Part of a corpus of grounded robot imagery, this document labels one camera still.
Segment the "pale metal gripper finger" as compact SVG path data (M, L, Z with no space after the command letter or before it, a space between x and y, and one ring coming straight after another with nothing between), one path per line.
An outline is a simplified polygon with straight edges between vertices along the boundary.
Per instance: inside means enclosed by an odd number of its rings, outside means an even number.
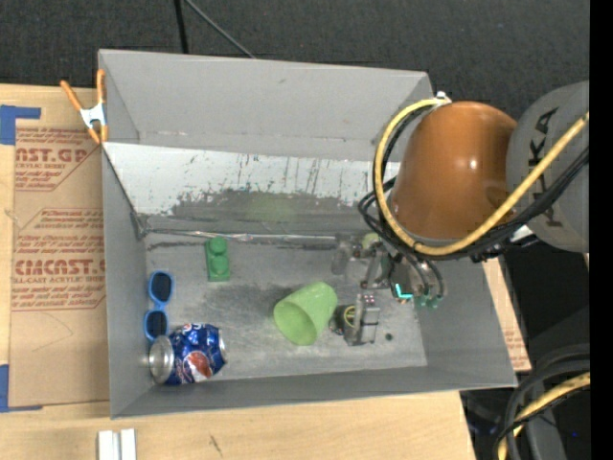
M361 242L341 240L336 244L331 259L331 273L340 276L346 273L350 262L367 258L370 250Z
M380 307L372 295L359 294L345 308L345 341L349 346L374 344L380 317Z

